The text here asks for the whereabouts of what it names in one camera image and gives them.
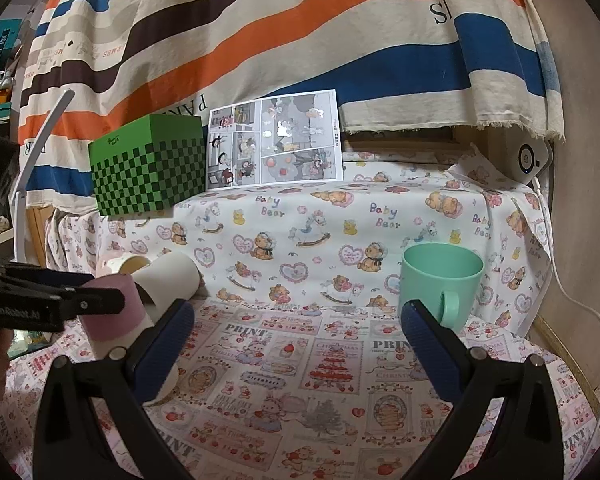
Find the white and pink cup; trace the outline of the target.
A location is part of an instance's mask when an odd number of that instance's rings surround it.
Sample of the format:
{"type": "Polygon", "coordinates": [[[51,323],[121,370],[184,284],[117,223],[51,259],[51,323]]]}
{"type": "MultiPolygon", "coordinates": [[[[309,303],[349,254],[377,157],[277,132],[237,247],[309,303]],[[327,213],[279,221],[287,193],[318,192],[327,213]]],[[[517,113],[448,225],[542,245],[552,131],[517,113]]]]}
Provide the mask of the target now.
{"type": "Polygon", "coordinates": [[[111,358],[127,368],[119,374],[131,378],[132,397],[137,402],[151,405],[162,401],[178,382],[175,361],[194,324],[193,308],[176,300],[155,324],[140,301],[132,276],[110,274],[88,284],[120,289],[125,299],[118,314],[80,316],[95,359],[111,358]]]}

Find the cream white cup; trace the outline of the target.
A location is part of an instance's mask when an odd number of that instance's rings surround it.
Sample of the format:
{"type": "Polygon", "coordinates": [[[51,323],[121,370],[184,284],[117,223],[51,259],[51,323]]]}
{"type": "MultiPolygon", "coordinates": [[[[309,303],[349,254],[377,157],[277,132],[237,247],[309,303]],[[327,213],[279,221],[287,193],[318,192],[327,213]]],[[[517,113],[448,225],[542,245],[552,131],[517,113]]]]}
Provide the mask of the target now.
{"type": "Polygon", "coordinates": [[[177,299],[189,300],[200,286],[200,272],[192,258],[169,252],[131,274],[140,300],[152,322],[157,323],[177,299]]]}

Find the white desk lamp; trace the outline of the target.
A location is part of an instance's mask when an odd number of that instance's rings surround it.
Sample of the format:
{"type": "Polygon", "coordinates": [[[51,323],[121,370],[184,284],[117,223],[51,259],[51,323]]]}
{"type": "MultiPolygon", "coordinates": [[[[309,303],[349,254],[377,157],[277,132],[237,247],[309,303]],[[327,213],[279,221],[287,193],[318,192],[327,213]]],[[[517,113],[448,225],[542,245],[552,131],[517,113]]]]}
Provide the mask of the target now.
{"type": "Polygon", "coordinates": [[[12,234],[14,234],[14,261],[26,263],[26,209],[27,209],[27,184],[30,180],[33,168],[40,157],[46,141],[52,134],[61,115],[67,109],[74,98],[74,92],[67,89],[56,102],[55,106],[46,116],[38,135],[36,136],[29,152],[27,161],[20,169],[15,184],[12,187],[12,234]]]}

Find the pink white mug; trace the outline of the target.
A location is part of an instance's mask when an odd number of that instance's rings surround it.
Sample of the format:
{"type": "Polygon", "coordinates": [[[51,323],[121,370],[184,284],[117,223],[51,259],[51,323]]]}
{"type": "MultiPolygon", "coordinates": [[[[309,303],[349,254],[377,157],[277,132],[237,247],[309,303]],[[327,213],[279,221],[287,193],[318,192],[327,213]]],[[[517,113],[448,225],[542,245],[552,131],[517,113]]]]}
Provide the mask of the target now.
{"type": "Polygon", "coordinates": [[[130,252],[108,252],[99,261],[95,276],[101,278],[110,274],[132,274],[144,266],[148,266],[150,260],[142,255],[134,255],[130,252]]]}

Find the green checkered box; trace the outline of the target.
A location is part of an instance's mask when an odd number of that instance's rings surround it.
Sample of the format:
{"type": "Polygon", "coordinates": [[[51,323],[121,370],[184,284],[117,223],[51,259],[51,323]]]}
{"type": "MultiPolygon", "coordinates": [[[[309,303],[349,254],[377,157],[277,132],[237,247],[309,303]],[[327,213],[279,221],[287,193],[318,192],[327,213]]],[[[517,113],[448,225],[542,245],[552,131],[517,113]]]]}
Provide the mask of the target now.
{"type": "Polygon", "coordinates": [[[169,208],[206,189],[197,116],[146,115],[88,146],[94,196],[108,217],[169,208]]]}

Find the mint green mug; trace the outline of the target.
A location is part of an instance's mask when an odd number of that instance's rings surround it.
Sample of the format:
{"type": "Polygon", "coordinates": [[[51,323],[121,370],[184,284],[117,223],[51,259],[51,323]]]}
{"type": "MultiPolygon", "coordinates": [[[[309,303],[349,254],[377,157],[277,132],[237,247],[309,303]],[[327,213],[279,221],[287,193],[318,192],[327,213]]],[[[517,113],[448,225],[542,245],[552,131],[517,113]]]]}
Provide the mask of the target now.
{"type": "Polygon", "coordinates": [[[443,326],[459,332],[474,305],[484,263],[471,250],[446,243],[422,243],[404,250],[399,310],[419,300],[443,326]]]}

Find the bear print tablecloth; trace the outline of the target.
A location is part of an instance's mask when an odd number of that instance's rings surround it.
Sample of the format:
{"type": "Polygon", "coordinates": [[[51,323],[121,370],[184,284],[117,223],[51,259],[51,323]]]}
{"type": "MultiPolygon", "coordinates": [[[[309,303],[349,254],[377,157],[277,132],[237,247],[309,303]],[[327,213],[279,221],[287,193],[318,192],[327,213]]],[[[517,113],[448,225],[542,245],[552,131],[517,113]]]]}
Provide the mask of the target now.
{"type": "Polygon", "coordinates": [[[57,211],[46,261],[182,252],[200,272],[178,383],[148,413],[198,479],[396,479],[449,414],[396,318],[406,248],[484,268],[462,338],[495,359],[524,338],[550,275],[535,192],[479,154],[451,168],[350,155],[346,180],[212,191],[158,214],[57,211]]]}

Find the white shelf with boxes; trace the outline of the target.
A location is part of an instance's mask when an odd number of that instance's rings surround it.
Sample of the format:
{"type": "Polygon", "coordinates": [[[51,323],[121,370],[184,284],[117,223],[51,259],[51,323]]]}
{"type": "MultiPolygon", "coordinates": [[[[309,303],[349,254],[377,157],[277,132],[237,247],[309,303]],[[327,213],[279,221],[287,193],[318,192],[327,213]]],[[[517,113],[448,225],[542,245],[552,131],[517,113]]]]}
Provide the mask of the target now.
{"type": "Polygon", "coordinates": [[[17,70],[23,62],[23,39],[29,26],[25,10],[12,6],[0,16],[0,137],[12,142],[17,141],[17,70]]]}

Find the comic sticker sheet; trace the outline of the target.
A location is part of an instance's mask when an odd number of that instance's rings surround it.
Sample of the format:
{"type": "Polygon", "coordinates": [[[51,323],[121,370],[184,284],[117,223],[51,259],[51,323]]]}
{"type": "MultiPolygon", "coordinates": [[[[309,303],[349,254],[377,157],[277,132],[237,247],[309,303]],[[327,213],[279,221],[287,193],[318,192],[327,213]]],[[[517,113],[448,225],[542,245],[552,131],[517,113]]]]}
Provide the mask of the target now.
{"type": "Polygon", "coordinates": [[[336,91],[269,96],[210,112],[208,190],[341,181],[336,91]]]}

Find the white round-button device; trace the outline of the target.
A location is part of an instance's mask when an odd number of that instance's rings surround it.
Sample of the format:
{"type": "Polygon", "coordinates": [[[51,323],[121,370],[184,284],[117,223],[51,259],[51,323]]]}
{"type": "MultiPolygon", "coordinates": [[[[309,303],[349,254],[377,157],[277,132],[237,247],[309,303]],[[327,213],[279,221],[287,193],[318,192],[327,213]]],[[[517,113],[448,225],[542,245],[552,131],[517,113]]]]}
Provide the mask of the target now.
{"type": "Polygon", "coordinates": [[[553,162],[554,152],[547,141],[534,138],[528,131],[512,127],[505,135],[504,174],[522,184],[553,162]]]}

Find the striped hanging cloth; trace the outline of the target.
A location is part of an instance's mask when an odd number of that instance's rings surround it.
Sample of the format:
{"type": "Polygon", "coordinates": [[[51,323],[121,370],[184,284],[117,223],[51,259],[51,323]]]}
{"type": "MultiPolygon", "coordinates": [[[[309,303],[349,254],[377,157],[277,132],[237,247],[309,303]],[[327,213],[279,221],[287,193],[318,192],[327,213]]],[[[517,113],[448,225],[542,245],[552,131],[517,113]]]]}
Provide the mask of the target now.
{"type": "Polygon", "coordinates": [[[23,153],[73,100],[27,185],[31,207],[95,207],[88,144],[154,113],[330,89],[347,132],[455,126],[565,135],[532,0],[47,0],[20,92],[23,153]]]}

